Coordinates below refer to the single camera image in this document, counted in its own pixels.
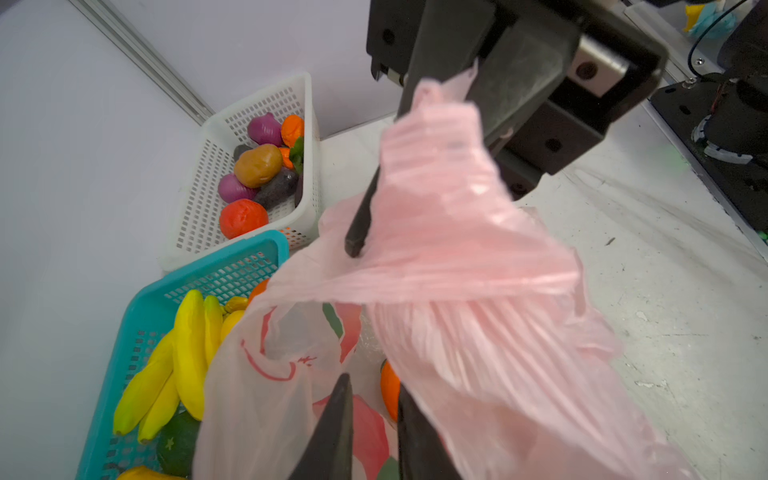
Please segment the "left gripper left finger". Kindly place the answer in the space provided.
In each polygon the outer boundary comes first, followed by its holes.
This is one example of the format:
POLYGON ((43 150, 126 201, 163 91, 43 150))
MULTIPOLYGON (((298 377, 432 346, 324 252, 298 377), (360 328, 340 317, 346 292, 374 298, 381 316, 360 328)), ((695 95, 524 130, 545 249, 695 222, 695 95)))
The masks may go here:
POLYGON ((350 480, 353 435, 353 390, 350 375, 343 373, 288 479, 350 480))

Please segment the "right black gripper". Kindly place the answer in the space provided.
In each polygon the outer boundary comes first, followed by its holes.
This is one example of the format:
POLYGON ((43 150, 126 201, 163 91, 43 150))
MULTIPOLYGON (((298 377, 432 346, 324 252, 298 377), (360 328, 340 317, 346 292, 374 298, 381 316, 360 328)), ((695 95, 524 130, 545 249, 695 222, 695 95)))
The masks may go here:
POLYGON ((367 53, 402 89, 472 71, 464 99, 521 198, 600 143, 658 86, 668 54, 596 1, 374 1, 367 53))

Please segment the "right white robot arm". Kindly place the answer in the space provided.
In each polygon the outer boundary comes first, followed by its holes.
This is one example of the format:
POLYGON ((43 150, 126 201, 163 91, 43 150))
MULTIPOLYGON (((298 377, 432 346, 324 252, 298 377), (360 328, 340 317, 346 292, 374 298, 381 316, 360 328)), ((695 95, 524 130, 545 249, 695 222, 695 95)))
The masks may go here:
POLYGON ((724 44, 719 73, 661 85, 666 49, 595 1, 374 1, 375 78, 417 104, 441 81, 479 110, 484 142, 514 199, 600 143, 648 100, 747 224, 767 228, 767 5, 724 44))

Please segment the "pink plastic grocery bag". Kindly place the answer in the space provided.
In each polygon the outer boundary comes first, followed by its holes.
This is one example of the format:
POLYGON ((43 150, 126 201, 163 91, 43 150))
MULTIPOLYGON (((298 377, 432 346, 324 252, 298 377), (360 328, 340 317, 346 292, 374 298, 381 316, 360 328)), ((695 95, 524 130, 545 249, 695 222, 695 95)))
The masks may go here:
POLYGON ((475 69, 422 80, 386 129, 362 253, 359 198, 327 209, 219 348, 196 479, 285 479, 370 326, 464 479, 692 479, 629 398, 576 252, 516 206, 488 154, 475 69))

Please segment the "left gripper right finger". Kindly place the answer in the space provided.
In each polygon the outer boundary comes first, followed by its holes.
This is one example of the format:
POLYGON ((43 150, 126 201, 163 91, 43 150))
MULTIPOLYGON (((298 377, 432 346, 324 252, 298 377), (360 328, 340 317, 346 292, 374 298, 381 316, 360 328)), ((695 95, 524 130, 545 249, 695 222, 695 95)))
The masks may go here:
POLYGON ((402 386, 398 399, 399 475, 402 480, 460 480, 435 428, 402 386))

